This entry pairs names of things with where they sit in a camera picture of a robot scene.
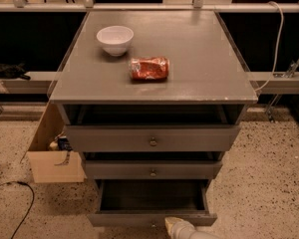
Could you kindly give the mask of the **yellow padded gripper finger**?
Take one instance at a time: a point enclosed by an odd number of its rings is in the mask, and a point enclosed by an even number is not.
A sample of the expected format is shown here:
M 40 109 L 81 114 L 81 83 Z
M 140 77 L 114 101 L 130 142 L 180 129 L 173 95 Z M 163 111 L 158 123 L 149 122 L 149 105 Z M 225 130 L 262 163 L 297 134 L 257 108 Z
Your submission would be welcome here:
M 181 218 L 177 218 L 177 217 L 166 217 L 164 219 L 165 228 L 167 230 L 170 230 L 174 224 L 176 224 L 177 222 L 181 222 L 181 221 L 182 221 Z

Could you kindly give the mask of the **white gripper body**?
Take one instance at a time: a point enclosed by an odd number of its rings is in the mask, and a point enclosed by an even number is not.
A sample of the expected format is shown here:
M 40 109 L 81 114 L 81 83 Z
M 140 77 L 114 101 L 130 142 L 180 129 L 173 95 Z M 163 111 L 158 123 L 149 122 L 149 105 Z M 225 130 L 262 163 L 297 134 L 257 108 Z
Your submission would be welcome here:
M 195 232 L 195 228 L 187 221 L 178 221 L 170 228 L 171 239 L 190 239 Z

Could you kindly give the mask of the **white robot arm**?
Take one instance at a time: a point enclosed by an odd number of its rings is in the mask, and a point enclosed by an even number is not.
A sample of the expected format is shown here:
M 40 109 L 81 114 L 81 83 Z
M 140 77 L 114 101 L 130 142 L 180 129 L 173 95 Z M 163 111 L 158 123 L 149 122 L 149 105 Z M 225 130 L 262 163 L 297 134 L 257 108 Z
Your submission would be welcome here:
M 220 239 L 207 232 L 198 231 L 191 223 L 177 217 L 166 217 L 165 228 L 171 239 Z

